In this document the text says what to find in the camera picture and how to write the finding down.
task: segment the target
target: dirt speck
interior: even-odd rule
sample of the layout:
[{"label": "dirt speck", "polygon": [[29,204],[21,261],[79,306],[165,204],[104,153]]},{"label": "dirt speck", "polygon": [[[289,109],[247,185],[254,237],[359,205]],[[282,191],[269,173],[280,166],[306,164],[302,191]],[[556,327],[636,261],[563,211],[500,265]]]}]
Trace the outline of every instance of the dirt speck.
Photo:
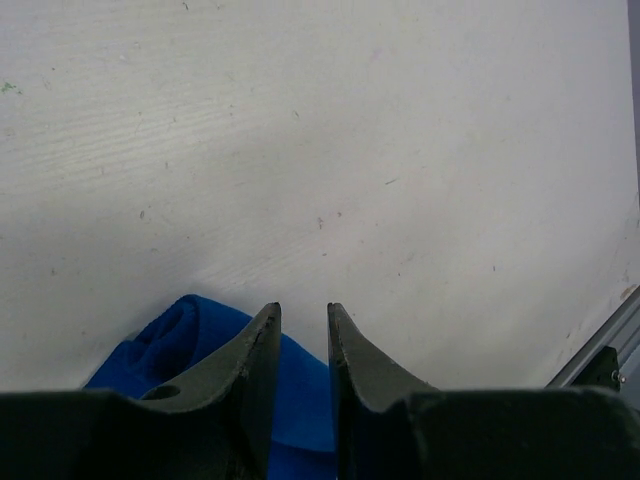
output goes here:
[{"label": "dirt speck", "polygon": [[620,300],[626,300],[627,297],[629,295],[631,295],[633,293],[633,291],[638,287],[638,285],[636,285],[635,283],[633,285],[631,285],[630,287],[627,287],[623,290],[623,292],[620,294]]}]

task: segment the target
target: white wooden surface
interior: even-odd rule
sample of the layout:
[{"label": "white wooden surface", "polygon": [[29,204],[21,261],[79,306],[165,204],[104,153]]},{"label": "white wooden surface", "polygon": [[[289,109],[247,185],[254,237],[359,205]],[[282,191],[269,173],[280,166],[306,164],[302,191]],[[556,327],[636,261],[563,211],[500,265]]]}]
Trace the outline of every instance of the white wooden surface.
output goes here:
[{"label": "white wooden surface", "polygon": [[626,1],[26,0],[0,13],[0,389],[179,295],[441,387],[544,384],[640,283]]}]

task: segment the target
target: screw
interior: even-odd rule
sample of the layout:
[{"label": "screw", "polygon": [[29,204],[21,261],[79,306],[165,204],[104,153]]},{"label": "screw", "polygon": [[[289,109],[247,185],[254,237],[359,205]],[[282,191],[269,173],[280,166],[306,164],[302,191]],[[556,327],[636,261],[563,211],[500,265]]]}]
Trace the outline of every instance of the screw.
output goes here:
[{"label": "screw", "polygon": [[618,370],[614,370],[611,374],[611,380],[613,380],[614,382],[620,382],[622,384],[627,382],[627,377],[622,375]]}]

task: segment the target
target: black bracket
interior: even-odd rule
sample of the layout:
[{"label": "black bracket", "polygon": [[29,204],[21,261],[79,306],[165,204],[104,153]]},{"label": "black bracket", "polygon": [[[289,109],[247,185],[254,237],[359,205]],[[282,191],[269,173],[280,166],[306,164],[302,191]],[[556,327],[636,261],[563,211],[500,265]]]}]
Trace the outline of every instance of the black bracket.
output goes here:
[{"label": "black bracket", "polygon": [[624,377],[620,374],[618,352],[612,347],[602,347],[572,382],[574,386],[606,387],[620,391]]},{"label": "black bracket", "polygon": [[[612,468],[640,478],[639,418],[613,392],[438,391],[369,342],[339,304],[329,305],[329,336],[341,480],[601,479]],[[601,380],[617,367],[606,358]]]},{"label": "black bracket", "polygon": [[7,479],[266,478],[280,307],[132,400],[104,390],[0,395]]}]

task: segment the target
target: blue cloth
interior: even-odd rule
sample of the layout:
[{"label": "blue cloth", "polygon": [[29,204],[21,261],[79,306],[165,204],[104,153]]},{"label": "blue cloth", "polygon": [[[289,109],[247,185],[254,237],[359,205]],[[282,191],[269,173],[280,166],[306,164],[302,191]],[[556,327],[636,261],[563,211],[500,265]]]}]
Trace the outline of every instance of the blue cloth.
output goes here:
[{"label": "blue cloth", "polygon": [[[134,340],[118,345],[85,388],[140,398],[220,348],[249,320],[213,300],[182,297]],[[278,368],[268,478],[334,480],[328,368],[286,335]]]}]

